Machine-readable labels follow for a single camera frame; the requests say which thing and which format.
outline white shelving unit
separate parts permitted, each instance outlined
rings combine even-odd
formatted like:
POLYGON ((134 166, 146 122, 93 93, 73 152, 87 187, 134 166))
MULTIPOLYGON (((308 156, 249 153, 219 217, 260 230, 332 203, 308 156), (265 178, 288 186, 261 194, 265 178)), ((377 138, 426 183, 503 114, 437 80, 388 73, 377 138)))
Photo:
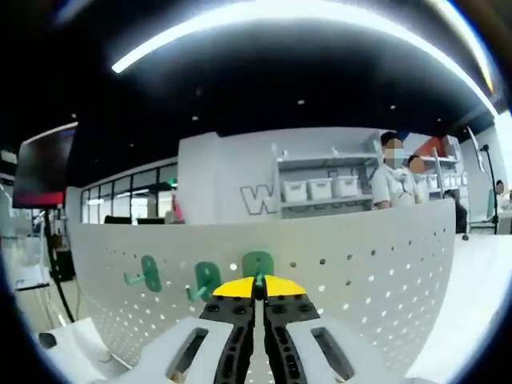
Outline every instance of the white shelving unit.
MULTIPOLYGON (((382 164, 382 148, 377 140, 369 140, 366 144, 368 151, 355 153, 339 153, 336 148, 332 148, 330 153, 324 156, 310 156, 305 158, 297 157, 295 154, 288 154, 285 150, 279 152, 276 146, 273 146, 275 158, 274 168, 274 188, 278 197, 278 216, 283 218, 283 211, 295 208, 318 207, 322 206, 343 206, 343 205, 361 205, 365 210, 371 210, 373 195, 370 188, 370 176, 366 172, 367 167, 375 169, 382 164), (304 202, 284 202, 282 200, 281 183, 284 173, 304 170, 325 170, 327 171, 339 168, 351 168, 357 170, 359 181, 361 183, 362 194, 349 198, 330 198, 326 200, 306 200, 304 202)), ((429 189, 430 199, 442 198, 446 189, 459 190, 460 195, 466 195, 465 186, 451 186, 446 188, 444 173, 456 173, 461 159, 453 156, 439 157, 435 148, 432 149, 432 156, 422 156, 425 162, 426 172, 435 172, 438 176, 438 188, 429 189)))

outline white perforated panel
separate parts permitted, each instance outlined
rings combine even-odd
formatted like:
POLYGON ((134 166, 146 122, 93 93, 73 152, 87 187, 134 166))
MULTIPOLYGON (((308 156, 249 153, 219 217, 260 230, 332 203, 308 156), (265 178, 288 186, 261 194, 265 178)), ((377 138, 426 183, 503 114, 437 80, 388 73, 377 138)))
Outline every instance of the white perforated panel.
MULTIPOLYGON (((242 276, 242 256, 264 250, 275 273, 303 285, 320 314, 335 316, 379 348, 392 370, 404 374, 438 316, 454 252, 453 202, 441 200, 322 218, 233 226, 71 227, 74 263, 94 324, 112 353, 134 365, 141 348, 181 318, 199 315, 185 287, 194 266, 215 262, 222 280, 242 276), (153 256, 162 292, 127 286, 123 273, 141 272, 153 256)), ((262 339, 261 327, 256 337, 262 339)), ((247 381, 272 375, 256 343, 247 381)))

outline wall lettering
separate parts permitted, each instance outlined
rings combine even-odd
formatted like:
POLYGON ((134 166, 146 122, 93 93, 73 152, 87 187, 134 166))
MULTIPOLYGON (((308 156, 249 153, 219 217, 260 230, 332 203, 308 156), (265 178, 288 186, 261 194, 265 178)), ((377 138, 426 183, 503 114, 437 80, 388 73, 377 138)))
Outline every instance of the wall lettering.
POLYGON ((259 216, 278 212, 275 206, 274 185, 241 186, 240 192, 249 215, 259 216))

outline screen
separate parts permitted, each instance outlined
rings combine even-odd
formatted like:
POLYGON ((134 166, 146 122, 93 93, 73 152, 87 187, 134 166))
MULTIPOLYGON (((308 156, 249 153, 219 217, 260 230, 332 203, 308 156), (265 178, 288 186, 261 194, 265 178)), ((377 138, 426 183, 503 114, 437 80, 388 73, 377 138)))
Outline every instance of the screen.
POLYGON ((55 208, 64 204, 67 160, 77 122, 22 143, 14 177, 13 208, 55 208))

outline person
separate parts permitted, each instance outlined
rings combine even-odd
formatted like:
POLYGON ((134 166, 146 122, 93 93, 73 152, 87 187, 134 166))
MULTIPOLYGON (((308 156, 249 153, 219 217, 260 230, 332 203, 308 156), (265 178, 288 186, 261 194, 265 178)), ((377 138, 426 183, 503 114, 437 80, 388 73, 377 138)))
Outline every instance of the person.
POLYGON ((395 132, 385 132, 381 136, 381 144, 384 163, 377 168, 371 182, 374 205, 382 210, 419 203, 416 183, 403 165, 406 154, 400 138, 395 132))
POLYGON ((498 212, 510 208, 510 196, 505 193, 505 184, 502 180, 496 181, 496 194, 498 195, 498 212))
POLYGON ((455 190, 446 190, 443 198, 455 200, 455 233, 465 234, 467 232, 467 210, 462 206, 455 190))
POLYGON ((412 154, 407 160, 407 168, 411 172, 411 176, 418 188, 418 195, 420 202, 428 202, 430 200, 429 187, 426 184, 425 176, 425 163, 421 157, 412 154))

